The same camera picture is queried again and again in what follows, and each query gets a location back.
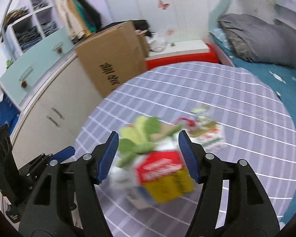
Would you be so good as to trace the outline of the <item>cream lower cabinet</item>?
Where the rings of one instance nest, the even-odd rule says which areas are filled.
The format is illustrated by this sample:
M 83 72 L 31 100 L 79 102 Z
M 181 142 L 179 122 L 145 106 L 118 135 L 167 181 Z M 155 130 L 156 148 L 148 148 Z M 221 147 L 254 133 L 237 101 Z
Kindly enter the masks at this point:
M 1 82 L 0 86 L 8 96 Z M 72 51 L 45 72 L 21 104 L 10 100 L 20 111 L 10 139 L 15 163 L 21 168 L 42 153 L 74 146 L 103 97 Z

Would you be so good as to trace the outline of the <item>red green printed wrapper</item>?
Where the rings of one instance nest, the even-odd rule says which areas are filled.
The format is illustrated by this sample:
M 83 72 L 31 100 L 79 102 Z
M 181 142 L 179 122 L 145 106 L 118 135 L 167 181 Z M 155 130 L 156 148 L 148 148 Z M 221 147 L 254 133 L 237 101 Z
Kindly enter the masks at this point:
M 200 144 L 206 152 L 214 152 L 225 146 L 223 126 L 212 117 L 212 109 L 208 105 L 191 110 L 191 118 L 180 117 L 175 125 L 182 125 L 190 140 Z

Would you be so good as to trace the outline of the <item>pine cone ornament left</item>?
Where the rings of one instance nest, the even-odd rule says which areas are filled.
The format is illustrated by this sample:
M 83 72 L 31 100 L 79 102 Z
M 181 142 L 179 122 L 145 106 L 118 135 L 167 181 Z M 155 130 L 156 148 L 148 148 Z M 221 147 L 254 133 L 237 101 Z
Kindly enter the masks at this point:
M 20 81 L 20 85 L 21 85 L 21 88 L 26 89 L 27 86 L 28 86 L 28 83 L 27 83 L 26 80 L 21 80 L 21 81 Z

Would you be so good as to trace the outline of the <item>mint drawer unit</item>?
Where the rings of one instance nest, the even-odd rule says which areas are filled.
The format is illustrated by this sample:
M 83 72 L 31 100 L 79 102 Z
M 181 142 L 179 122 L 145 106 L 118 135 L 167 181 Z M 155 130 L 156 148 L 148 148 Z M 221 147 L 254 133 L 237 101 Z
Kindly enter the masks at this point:
M 61 47 L 63 53 L 56 51 Z M 36 82 L 73 49 L 74 45 L 63 27 L 42 39 L 20 56 L 0 78 L 0 82 L 8 96 L 17 104 L 28 95 Z M 26 80 L 28 86 L 21 88 L 20 81 Z

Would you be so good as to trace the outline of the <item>large brown cardboard box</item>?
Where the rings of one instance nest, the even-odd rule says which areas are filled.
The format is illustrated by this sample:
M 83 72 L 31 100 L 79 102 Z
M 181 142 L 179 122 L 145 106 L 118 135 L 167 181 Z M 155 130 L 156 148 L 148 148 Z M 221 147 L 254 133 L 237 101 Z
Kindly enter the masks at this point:
M 75 47 L 75 52 L 103 98 L 147 70 L 140 39 L 131 21 L 89 36 Z

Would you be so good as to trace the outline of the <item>teal bed sheet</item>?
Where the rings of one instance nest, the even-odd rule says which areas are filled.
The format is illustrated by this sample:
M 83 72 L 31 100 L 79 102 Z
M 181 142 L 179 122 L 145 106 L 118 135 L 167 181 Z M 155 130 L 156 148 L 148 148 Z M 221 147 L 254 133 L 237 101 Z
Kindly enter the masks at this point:
M 210 36 L 214 43 L 232 61 L 235 67 L 241 67 L 259 78 L 264 84 L 268 85 L 282 101 L 286 110 L 289 112 L 296 128 L 296 68 L 279 66 L 275 64 L 251 63 L 239 58 L 222 29 L 214 28 L 210 30 Z M 292 202 L 285 212 L 283 223 L 288 223 L 296 212 L 296 192 Z

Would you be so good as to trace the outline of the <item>cream hanging jacket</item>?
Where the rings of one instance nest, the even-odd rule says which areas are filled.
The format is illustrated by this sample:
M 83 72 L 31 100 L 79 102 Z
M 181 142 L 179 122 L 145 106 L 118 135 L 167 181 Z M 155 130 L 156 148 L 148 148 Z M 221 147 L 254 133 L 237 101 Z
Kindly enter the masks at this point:
M 67 0 L 53 0 L 53 2 L 71 40 L 83 38 L 84 28 L 69 9 Z

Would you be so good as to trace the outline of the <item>green hanging garment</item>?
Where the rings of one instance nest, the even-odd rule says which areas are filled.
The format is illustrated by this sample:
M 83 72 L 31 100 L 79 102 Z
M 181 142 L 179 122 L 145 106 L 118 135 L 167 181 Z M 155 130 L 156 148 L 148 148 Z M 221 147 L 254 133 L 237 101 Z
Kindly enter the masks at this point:
M 97 28 L 87 11 L 84 7 L 80 4 L 78 0 L 73 0 L 76 10 L 78 11 L 80 17 L 82 18 L 83 22 L 85 23 L 86 27 L 90 32 L 96 32 Z

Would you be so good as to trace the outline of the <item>white plastic bag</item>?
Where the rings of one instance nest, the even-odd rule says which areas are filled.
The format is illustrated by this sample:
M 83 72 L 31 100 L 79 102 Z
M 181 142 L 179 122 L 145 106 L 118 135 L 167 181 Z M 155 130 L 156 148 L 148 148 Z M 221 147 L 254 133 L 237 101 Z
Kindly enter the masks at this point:
M 160 36 L 155 35 L 149 40 L 150 51 L 154 53 L 161 53 L 166 49 L 166 47 L 166 40 Z

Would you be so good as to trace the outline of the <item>white open wardrobe shelves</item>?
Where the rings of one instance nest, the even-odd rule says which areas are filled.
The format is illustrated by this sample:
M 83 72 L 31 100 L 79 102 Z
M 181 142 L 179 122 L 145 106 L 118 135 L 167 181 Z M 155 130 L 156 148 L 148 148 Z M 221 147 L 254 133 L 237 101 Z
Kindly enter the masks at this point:
M 0 24 L 0 51 L 17 60 L 63 27 L 53 0 L 8 0 Z

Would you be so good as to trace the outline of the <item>black hanging garment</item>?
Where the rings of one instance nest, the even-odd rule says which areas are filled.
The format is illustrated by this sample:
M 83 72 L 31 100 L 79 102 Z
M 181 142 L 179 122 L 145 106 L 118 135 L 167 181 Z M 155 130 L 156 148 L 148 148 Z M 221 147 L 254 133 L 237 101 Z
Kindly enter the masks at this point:
M 96 32 L 99 32 L 102 27 L 100 13 L 92 5 L 90 5 L 86 0 L 77 0 L 77 1 L 82 5 L 82 7 L 84 7 L 86 12 L 90 16 L 91 20 L 94 22 L 96 27 Z

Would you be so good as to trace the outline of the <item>grey folded duvet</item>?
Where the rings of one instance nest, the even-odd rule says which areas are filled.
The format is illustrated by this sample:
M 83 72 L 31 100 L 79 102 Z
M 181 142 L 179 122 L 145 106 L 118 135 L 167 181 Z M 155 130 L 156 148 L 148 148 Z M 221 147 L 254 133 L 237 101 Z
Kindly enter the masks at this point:
M 218 25 L 242 60 L 296 68 L 296 41 L 284 27 L 234 13 L 221 16 Z

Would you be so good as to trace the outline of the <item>red and white bench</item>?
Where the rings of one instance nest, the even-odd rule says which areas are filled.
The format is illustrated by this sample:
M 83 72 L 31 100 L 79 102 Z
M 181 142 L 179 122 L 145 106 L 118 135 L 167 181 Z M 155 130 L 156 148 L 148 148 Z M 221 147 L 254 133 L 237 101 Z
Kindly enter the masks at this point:
M 159 53 L 150 51 L 146 58 L 147 69 L 184 62 L 219 63 L 214 49 L 203 40 L 175 42 L 166 45 Z

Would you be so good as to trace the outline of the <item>pink butterfly wall sticker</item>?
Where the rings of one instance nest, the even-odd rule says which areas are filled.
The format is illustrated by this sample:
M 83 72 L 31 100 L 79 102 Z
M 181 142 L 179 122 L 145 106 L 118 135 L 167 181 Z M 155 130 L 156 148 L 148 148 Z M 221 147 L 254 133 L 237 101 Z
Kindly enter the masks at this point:
M 169 3 L 164 3 L 162 0 L 158 0 L 158 8 L 162 10 L 167 10 L 169 8 Z

